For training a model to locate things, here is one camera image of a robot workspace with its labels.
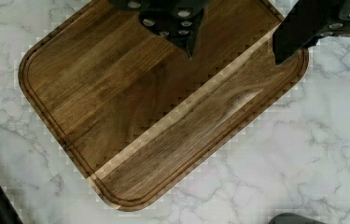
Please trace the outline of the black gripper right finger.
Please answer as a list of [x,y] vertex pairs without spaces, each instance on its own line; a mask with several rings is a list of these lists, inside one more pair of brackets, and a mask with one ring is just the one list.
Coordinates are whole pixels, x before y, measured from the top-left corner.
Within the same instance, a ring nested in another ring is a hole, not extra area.
[[350,0],[299,0],[273,34],[275,63],[329,36],[350,37]]

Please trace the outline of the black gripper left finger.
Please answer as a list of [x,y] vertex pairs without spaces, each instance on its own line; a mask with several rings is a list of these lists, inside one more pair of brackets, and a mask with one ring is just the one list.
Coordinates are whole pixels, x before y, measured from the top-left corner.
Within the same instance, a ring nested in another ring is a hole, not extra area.
[[126,11],[137,11],[142,26],[193,57],[204,9],[210,0],[110,0]]

